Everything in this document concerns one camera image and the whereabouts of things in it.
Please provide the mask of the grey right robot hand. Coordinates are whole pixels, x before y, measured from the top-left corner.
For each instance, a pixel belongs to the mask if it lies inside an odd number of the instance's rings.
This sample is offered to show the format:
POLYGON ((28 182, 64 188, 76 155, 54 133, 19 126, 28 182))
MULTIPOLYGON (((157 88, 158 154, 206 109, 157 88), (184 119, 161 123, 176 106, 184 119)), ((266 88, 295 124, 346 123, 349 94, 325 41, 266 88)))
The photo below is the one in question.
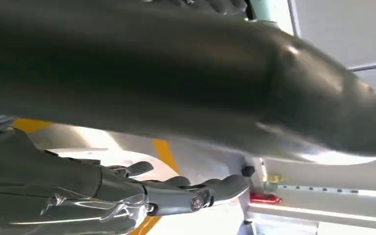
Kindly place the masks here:
POLYGON ((37 149, 15 118, 317 162, 376 159, 376 92, 244 0, 0 0, 0 235, 125 235, 242 195, 37 149))

